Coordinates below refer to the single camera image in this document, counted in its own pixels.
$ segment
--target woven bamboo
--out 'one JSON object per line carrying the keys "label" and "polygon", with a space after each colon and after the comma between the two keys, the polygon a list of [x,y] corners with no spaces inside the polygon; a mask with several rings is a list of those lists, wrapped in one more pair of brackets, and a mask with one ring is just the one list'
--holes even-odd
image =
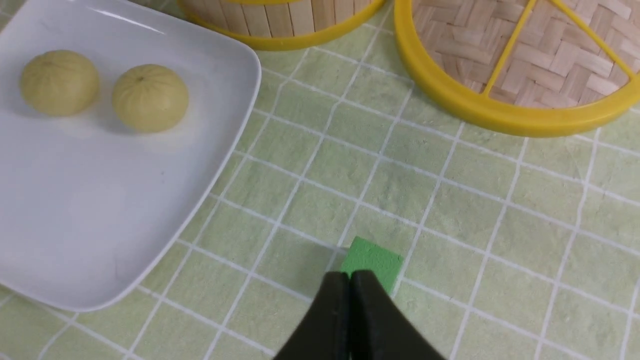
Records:
{"label": "woven bamboo", "polygon": [[215,28],[261,38],[313,34],[349,20],[372,3],[373,0],[182,0],[188,13]]}
{"label": "woven bamboo", "polygon": [[[528,0],[412,0],[413,22],[429,56],[450,77],[485,90]],[[640,2],[566,0],[634,72],[640,69]],[[629,82],[605,51],[547,0],[528,14],[498,69],[491,99],[530,108],[598,101]]]}

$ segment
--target dough ball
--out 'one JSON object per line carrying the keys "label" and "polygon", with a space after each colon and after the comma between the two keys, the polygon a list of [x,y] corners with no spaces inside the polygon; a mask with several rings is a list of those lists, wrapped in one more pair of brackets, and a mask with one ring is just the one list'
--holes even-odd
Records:
{"label": "dough ball", "polygon": [[182,120],[189,106],[189,90],[171,69],[140,65],[116,81],[111,102],[125,125],[141,133],[156,133]]}
{"label": "dough ball", "polygon": [[27,104],[52,117],[83,111],[99,90],[100,76],[91,60],[69,50],[36,56],[20,77],[20,92]]}

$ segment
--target white plate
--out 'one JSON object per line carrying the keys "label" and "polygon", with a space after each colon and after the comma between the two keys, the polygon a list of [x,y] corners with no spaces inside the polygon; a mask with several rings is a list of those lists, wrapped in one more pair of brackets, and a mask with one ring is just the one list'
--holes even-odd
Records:
{"label": "white plate", "polygon": [[[94,61],[99,102],[47,119],[21,99],[32,57],[70,49]],[[185,119],[135,135],[113,83],[145,63],[187,83]],[[92,311],[120,300],[162,258],[204,200],[246,124],[260,63],[245,45],[124,0],[29,0],[0,33],[0,284]]]}

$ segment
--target bamboo steamer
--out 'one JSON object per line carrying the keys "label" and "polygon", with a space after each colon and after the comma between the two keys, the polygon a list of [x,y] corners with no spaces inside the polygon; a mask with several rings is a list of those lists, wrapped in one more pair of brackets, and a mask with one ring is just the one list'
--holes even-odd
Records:
{"label": "bamboo steamer", "polygon": [[640,101],[638,0],[406,0],[395,11],[410,74],[479,126],[570,135]]}
{"label": "bamboo steamer", "polygon": [[177,0],[195,23],[258,50],[293,50],[341,37],[385,0]]}

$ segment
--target green tablecloth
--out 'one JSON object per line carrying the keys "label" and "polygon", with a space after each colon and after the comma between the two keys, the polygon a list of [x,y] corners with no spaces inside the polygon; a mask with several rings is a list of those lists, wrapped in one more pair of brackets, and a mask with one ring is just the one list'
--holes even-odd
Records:
{"label": "green tablecloth", "polygon": [[240,144],[157,268],[94,313],[0,289],[0,353],[269,359],[358,235],[406,256],[395,301],[451,358],[639,359],[640,115],[548,140],[463,124],[408,79],[391,10],[260,53]]}

